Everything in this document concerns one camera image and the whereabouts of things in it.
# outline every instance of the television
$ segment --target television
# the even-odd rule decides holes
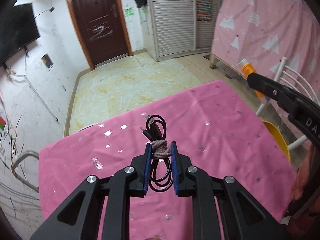
[[[13,6],[0,26],[0,66],[39,37],[32,4]]]

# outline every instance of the colorful poster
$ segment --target colorful poster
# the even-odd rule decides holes
[[[212,19],[212,0],[196,0],[197,21],[210,22]]]

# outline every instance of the marble floor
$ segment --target marble floor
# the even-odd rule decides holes
[[[256,111],[260,103],[234,79],[225,77],[220,69],[210,69],[210,61],[195,54],[177,59],[155,62],[148,53],[125,57],[96,68],[80,78],[72,108],[69,134],[91,124],[102,122],[124,112],[154,102],[180,91],[221,79],[247,105]],[[271,111],[261,119],[277,126],[279,120]],[[287,141],[291,135],[284,134]],[[292,153],[292,164],[297,168],[304,158],[303,150]]]

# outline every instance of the bed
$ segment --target bed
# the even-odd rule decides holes
[[[164,117],[167,139],[175,140],[179,152],[188,155],[193,165],[210,176],[234,176],[281,220],[295,173],[260,119],[221,80],[121,114],[44,148],[39,160],[44,219],[87,176],[111,176],[143,154],[148,140],[140,127],[145,126],[148,114]],[[145,198],[132,198],[130,239],[154,236],[192,239],[192,200],[177,198],[173,188],[164,193],[149,190]]]
[[[320,97],[320,25],[303,0],[224,0],[212,43],[211,61],[238,69],[247,58],[257,72],[274,78],[281,58],[300,73]],[[287,115],[272,103],[296,137],[301,132]]]

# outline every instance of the door threshold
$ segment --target door threshold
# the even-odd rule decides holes
[[[127,56],[129,56],[128,53],[122,54],[122,55],[120,55],[120,56],[117,56],[117,57],[114,57],[114,58],[111,58],[111,59],[108,59],[108,60],[106,60],[106,61],[104,61],[104,62],[101,62],[101,63],[95,65],[94,68],[101,67],[102,65],[105,65],[105,64],[107,64],[107,63],[110,63],[110,62],[112,62],[112,61],[115,61],[115,60],[118,60],[118,59],[121,59],[121,58],[127,57]]]

